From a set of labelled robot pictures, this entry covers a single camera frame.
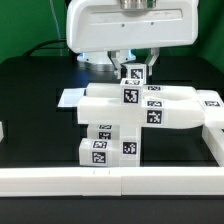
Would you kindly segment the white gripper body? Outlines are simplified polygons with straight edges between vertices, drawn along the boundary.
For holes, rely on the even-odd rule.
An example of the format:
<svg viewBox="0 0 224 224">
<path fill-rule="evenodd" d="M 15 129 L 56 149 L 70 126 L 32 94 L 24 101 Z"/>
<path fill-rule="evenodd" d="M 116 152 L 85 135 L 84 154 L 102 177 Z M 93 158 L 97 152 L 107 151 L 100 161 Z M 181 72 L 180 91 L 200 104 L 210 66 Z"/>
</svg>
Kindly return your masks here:
<svg viewBox="0 0 224 224">
<path fill-rule="evenodd" d="M 191 45 L 198 36 L 199 0 L 154 0 L 126 10 L 121 0 L 72 0 L 66 38 L 75 53 Z"/>
</svg>

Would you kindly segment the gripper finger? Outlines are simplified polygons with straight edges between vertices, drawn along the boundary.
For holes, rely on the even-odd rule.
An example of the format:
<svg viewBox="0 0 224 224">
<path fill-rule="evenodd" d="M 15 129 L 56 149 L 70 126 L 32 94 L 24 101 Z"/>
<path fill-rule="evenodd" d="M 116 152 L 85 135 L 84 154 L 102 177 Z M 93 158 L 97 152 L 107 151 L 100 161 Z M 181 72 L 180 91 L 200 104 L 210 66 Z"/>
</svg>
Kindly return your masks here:
<svg viewBox="0 0 224 224">
<path fill-rule="evenodd" d="M 159 49 L 151 48 L 148 52 L 147 58 L 145 59 L 145 64 L 148 66 L 149 76 L 151 76 L 153 73 L 153 65 L 155 64 L 158 57 L 159 57 Z"/>
<path fill-rule="evenodd" d="M 114 66 L 114 74 L 117 76 L 118 79 L 122 77 L 122 65 L 119 62 L 118 58 L 120 56 L 119 51 L 110 51 L 109 52 L 109 59 L 111 60 Z"/>
</svg>

